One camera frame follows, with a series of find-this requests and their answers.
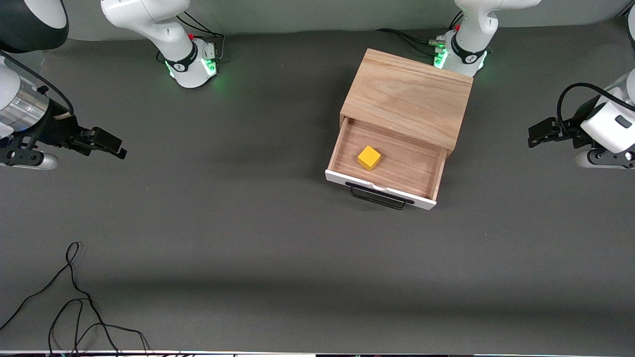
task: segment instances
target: white drawer front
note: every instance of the white drawer front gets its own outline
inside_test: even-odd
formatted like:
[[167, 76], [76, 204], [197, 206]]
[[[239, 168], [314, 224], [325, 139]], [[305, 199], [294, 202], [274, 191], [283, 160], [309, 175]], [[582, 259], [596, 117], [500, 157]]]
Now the white drawer front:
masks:
[[363, 187], [367, 187], [369, 189], [385, 192], [393, 196], [398, 196], [404, 199], [410, 199], [414, 201], [414, 204], [412, 204], [413, 206], [423, 208], [424, 210], [430, 210], [432, 207], [436, 206], [436, 201], [433, 201], [431, 199], [427, 199], [427, 198], [415, 196], [413, 194], [409, 194], [403, 191], [391, 189], [390, 187], [375, 186], [372, 184], [372, 182], [360, 180], [359, 178], [342, 175], [341, 173], [330, 171], [330, 170], [325, 170], [324, 174], [326, 175], [327, 181], [334, 182], [336, 184], [346, 185], [346, 182], [350, 182], [350, 183], [357, 184]]

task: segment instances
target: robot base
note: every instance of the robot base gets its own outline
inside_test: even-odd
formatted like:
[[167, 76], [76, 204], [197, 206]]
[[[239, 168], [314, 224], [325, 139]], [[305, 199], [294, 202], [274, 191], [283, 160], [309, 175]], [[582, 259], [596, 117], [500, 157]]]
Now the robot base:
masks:
[[166, 62], [170, 76], [184, 88], [200, 87], [217, 74], [216, 46], [202, 39], [194, 39], [192, 42], [198, 47], [198, 54], [187, 71], [177, 72]]
[[[443, 35], [437, 36], [436, 39], [445, 41], [446, 44], [449, 44], [451, 43], [452, 37], [456, 33], [457, 32], [455, 30], [450, 30]], [[464, 74], [469, 77], [474, 77], [478, 70], [483, 68], [483, 61], [485, 61], [486, 56], [487, 51], [481, 58], [477, 58], [474, 63], [465, 64], [463, 63], [463, 60], [461, 60], [461, 57], [452, 50], [452, 46], [447, 46], [442, 55], [435, 60], [434, 66], [437, 68], [447, 69], [448, 71]]]

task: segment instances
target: drawer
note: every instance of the drawer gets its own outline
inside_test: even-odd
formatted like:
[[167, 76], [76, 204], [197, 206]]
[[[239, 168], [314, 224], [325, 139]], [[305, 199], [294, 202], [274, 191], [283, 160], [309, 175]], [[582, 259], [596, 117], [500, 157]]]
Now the drawer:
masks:
[[[382, 155], [372, 171], [357, 161], [368, 145]], [[436, 205], [447, 157], [448, 150], [440, 146], [344, 117], [325, 174], [327, 180], [348, 186], [357, 198], [397, 209], [413, 205], [429, 210]]]

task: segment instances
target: wood grain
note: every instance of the wood grain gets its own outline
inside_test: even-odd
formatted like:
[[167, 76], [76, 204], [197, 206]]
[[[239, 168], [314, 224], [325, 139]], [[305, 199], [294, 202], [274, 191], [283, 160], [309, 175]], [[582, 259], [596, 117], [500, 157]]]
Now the wood grain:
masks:
[[369, 49], [342, 112], [454, 150], [472, 78]]
[[[329, 170], [427, 199], [436, 199], [447, 149], [350, 118], [344, 118]], [[368, 171], [357, 162], [367, 146], [382, 158]]]

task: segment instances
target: green led light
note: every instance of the green led light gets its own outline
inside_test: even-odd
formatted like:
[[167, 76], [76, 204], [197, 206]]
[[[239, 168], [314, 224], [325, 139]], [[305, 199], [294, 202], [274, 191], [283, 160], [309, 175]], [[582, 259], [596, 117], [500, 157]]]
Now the green led light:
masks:
[[172, 73], [172, 68], [170, 68], [168, 61], [165, 61], [165, 66], [168, 68], [168, 71], [170, 72], [170, 77], [174, 78], [174, 73]]
[[483, 59], [481, 60], [481, 64], [478, 65], [478, 69], [483, 68], [483, 64], [485, 64], [485, 57], [487, 57], [487, 51], [483, 54]]
[[448, 49], [444, 48], [443, 52], [439, 53], [437, 57], [439, 58], [437, 58], [434, 61], [434, 66], [437, 68], [443, 68], [443, 65], [445, 64], [445, 60], [448, 58]]
[[201, 63], [210, 77], [216, 74], [216, 63], [214, 61], [201, 58]]

